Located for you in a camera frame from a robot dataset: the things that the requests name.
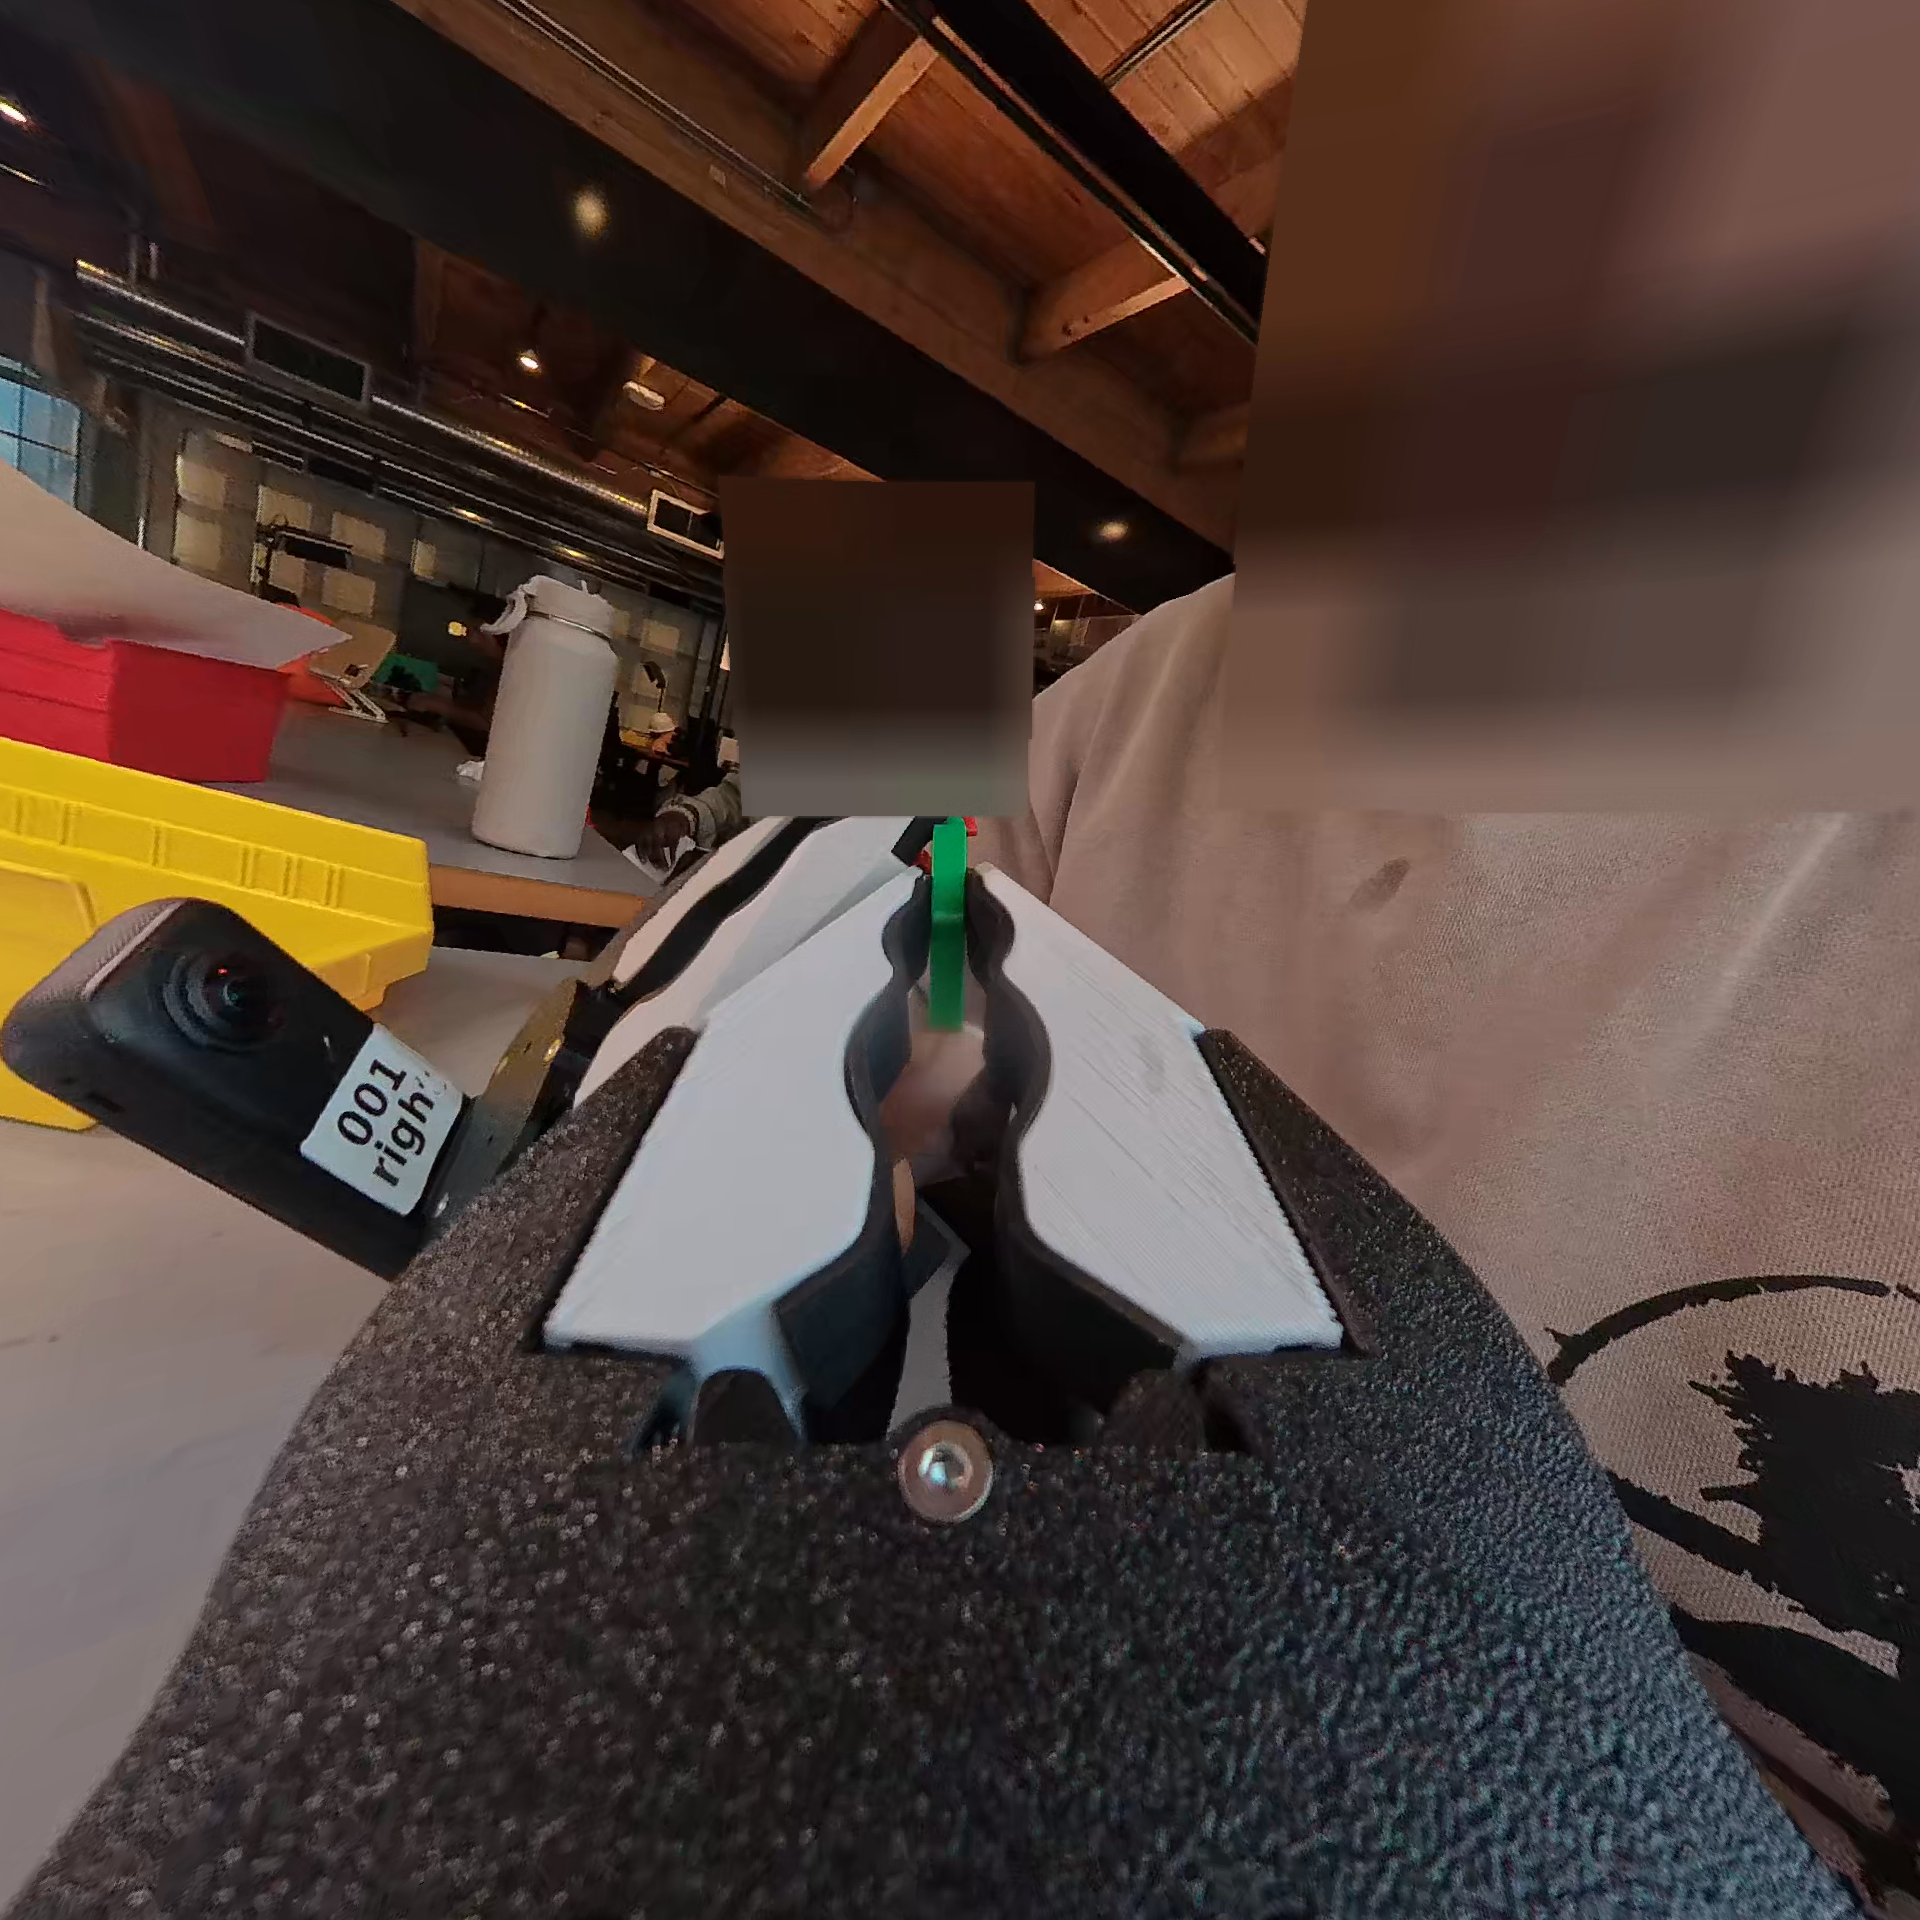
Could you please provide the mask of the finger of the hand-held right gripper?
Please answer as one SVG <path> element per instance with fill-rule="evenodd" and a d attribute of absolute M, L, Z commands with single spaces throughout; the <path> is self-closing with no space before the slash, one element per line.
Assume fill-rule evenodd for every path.
<path fill-rule="evenodd" d="M 725 846 L 696 856 L 624 930 L 616 967 L 687 969 L 816 830 L 816 819 L 762 822 Z"/>
<path fill-rule="evenodd" d="M 618 967 L 613 952 L 609 978 L 583 1008 L 579 1101 L 600 1090 L 661 1034 L 699 1032 L 728 997 L 908 874 L 928 839 L 931 822 L 819 825 L 688 967 Z"/>

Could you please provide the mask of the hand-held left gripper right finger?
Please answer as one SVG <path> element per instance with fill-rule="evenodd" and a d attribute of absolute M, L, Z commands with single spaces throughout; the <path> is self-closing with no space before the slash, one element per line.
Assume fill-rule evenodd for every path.
<path fill-rule="evenodd" d="M 992 1315 L 1107 1413 L 1137 1376 L 1336 1353 L 1338 1310 L 1176 999 L 1016 881 L 973 881 Z"/>

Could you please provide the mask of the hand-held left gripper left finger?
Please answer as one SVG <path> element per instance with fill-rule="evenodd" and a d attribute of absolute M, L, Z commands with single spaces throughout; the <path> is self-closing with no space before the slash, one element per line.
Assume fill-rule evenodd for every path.
<path fill-rule="evenodd" d="M 925 887 L 893 875 L 709 1011 L 544 1319 L 552 1351 L 757 1373 L 791 1417 L 905 1319 L 882 1094 L 908 1054 Z"/>

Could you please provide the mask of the green toy connector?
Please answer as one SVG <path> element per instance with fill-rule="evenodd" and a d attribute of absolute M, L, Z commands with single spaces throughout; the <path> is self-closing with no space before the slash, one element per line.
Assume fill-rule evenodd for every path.
<path fill-rule="evenodd" d="M 932 829 L 928 869 L 928 1032 L 957 1034 L 970 995 L 970 846 L 973 823 L 948 817 Z"/>

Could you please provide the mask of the person's right hand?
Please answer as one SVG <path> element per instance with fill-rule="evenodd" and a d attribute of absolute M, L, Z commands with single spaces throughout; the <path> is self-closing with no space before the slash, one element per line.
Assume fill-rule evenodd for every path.
<path fill-rule="evenodd" d="M 978 1027 L 919 1032 L 905 1067 L 881 1105 L 891 1163 L 891 1199 L 900 1235 L 915 1214 L 915 1194 L 964 1169 L 973 1136 L 987 1127 L 992 1105 L 986 1079 L 986 1040 Z"/>

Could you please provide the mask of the stacked yellow storage bins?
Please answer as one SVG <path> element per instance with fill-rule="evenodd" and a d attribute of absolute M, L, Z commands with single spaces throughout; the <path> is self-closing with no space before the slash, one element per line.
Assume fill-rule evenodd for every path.
<path fill-rule="evenodd" d="M 5 739 L 5 1014 L 114 917 L 181 896 L 239 913 L 367 1014 L 428 967 L 420 842 Z"/>

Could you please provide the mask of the white cylindrical bottle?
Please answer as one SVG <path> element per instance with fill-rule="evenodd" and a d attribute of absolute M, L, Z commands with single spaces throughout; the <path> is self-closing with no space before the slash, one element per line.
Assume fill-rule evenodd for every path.
<path fill-rule="evenodd" d="M 613 608 L 535 577 L 487 630 L 507 647 L 496 683 L 471 834 L 528 858 L 577 858 L 618 701 Z"/>

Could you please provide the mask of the red storage bin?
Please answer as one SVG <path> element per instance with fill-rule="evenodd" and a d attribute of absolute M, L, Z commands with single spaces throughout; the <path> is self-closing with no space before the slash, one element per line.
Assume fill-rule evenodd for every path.
<path fill-rule="evenodd" d="M 293 695 L 276 669 L 73 640 L 2 613 L 2 739 L 193 784 L 269 773 Z"/>

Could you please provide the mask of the white paper sheet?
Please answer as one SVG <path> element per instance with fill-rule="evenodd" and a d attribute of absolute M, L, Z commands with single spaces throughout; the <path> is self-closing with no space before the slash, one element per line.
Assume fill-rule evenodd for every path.
<path fill-rule="evenodd" d="M 2 610 L 75 640 L 132 640 L 240 665 L 283 669 L 346 642 L 308 613 L 160 560 L 2 470 Z"/>

